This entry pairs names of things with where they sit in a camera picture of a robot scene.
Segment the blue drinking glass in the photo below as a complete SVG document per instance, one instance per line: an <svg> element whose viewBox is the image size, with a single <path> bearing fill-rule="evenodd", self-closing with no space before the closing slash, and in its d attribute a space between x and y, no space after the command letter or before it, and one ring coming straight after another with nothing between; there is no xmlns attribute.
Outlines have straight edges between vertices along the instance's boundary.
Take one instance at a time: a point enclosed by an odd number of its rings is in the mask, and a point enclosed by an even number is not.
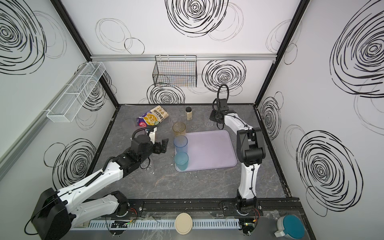
<svg viewBox="0 0 384 240"><path fill-rule="evenodd" d="M176 153L187 153L188 152L188 138L186 136L180 135L176 136L174 139L174 146Z"/></svg>

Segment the yellow drinking glass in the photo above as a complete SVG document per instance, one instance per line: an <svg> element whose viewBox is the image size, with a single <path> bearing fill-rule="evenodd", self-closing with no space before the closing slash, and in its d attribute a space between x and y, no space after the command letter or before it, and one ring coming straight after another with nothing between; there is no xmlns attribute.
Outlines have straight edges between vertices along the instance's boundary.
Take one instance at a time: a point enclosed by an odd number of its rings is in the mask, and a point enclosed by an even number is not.
<svg viewBox="0 0 384 240"><path fill-rule="evenodd" d="M172 127L174 136L184 136L186 134L186 124L183 122L176 122Z"/></svg>

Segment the teal drinking glass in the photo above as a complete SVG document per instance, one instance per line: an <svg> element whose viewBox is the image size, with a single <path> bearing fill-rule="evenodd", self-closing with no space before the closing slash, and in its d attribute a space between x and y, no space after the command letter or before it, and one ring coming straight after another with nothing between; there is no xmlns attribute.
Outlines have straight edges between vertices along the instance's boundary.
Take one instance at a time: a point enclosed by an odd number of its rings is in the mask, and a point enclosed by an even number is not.
<svg viewBox="0 0 384 240"><path fill-rule="evenodd" d="M175 155L174 161L180 171L185 171L188 168L189 156L185 152L180 152Z"/></svg>

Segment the lilac plastic tray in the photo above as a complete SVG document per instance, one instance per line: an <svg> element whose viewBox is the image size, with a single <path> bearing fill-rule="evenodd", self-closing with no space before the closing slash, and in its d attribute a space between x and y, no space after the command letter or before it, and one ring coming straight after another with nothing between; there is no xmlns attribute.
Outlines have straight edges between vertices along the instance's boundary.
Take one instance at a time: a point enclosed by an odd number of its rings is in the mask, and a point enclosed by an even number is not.
<svg viewBox="0 0 384 240"><path fill-rule="evenodd" d="M226 130L187 133L187 154L184 165L176 165L179 172L234 167L238 160Z"/></svg>

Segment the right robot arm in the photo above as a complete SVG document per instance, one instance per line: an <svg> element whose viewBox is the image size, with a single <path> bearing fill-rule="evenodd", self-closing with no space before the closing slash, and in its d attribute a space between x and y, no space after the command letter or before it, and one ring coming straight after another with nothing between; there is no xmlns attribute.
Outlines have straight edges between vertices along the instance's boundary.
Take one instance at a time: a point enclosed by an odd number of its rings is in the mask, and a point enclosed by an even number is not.
<svg viewBox="0 0 384 240"><path fill-rule="evenodd" d="M236 135L236 154L241 163L241 182L237 191L237 208L246 214L257 207L257 174L266 157L263 132L244 122L238 114L230 110L227 100L216 98L213 101L210 120L229 127Z"/></svg>

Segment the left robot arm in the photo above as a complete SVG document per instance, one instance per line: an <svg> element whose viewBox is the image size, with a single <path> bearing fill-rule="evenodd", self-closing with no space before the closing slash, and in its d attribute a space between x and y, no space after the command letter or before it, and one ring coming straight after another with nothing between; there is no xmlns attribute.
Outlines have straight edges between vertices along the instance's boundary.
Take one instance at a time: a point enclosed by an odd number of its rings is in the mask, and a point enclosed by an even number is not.
<svg viewBox="0 0 384 240"><path fill-rule="evenodd" d="M42 240L59 240L73 227L94 218L115 213L124 217L130 209L121 192L96 200L89 197L137 170L152 154L165 153L168 142L152 142L149 136L139 135L128 149L110 157L97 172L59 190L49 188L42 192L30 218L36 234Z"/></svg>

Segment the clear glass near tray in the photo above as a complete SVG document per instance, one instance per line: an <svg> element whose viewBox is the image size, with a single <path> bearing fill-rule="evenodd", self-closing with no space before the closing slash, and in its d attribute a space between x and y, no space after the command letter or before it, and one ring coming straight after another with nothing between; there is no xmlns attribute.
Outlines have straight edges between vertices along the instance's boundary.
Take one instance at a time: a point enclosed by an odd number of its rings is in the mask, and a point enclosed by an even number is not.
<svg viewBox="0 0 384 240"><path fill-rule="evenodd" d="M210 128L210 127L212 127L212 126L214 125L214 122L211 121L209 117L207 117L207 118L205 118L205 120L204 120L204 124L205 124L205 126L206 126L207 128Z"/></svg>

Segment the colourful snack bag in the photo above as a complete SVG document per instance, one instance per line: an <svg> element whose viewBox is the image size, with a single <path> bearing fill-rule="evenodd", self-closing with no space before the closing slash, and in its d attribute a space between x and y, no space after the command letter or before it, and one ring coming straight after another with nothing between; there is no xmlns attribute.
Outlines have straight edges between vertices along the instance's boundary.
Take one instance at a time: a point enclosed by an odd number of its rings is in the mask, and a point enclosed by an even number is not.
<svg viewBox="0 0 384 240"><path fill-rule="evenodd" d="M157 126L169 117L169 113L161 106L156 106L150 111L137 117L137 125L145 128L148 126Z"/></svg>

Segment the spice bottle black cap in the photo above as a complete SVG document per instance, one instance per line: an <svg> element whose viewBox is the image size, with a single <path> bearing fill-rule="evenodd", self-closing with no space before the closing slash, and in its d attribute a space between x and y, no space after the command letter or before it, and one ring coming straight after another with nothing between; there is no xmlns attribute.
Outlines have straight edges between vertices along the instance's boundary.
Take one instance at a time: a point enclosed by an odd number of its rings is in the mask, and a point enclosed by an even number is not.
<svg viewBox="0 0 384 240"><path fill-rule="evenodd" d="M192 113L191 107L186 108L186 118L188 121L190 121L193 118L193 113Z"/></svg>

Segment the beige round lid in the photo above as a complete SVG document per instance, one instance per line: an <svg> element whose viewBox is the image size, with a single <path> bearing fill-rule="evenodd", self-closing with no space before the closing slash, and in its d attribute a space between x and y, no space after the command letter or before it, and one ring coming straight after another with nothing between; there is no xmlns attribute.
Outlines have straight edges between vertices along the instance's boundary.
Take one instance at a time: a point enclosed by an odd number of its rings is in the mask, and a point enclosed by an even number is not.
<svg viewBox="0 0 384 240"><path fill-rule="evenodd" d="M187 213L179 214L175 219L175 229L180 235L188 234L193 228L193 219Z"/></svg>

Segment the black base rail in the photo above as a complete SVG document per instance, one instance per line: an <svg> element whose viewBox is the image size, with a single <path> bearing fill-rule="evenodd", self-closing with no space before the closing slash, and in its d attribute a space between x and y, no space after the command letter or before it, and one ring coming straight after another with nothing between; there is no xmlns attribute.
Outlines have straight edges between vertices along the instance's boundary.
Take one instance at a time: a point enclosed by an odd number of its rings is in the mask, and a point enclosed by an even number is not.
<svg viewBox="0 0 384 240"><path fill-rule="evenodd" d="M238 198L226 199L130 199L129 206L138 216L145 213L193 213L212 212L214 214L229 216L252 217L263 215L264 211L301 211L303 206L298 198L257 198L255 200L241 201Z"/></svg>

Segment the white mesh wall shelf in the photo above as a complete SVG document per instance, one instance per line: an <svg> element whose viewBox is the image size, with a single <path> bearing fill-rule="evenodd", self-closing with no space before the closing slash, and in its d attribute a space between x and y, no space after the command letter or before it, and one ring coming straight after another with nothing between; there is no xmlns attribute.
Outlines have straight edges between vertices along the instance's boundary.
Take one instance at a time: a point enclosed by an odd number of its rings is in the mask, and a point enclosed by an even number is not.
<svg viewBox="0 0 384 240"><path fill-rule="evenodd" d="M47 118L54 123L70 123L84 108L98 111L105 103L105 91L99 80L106 68L102 62L88 62L74 74L64 93L48 110Z"/></svg>

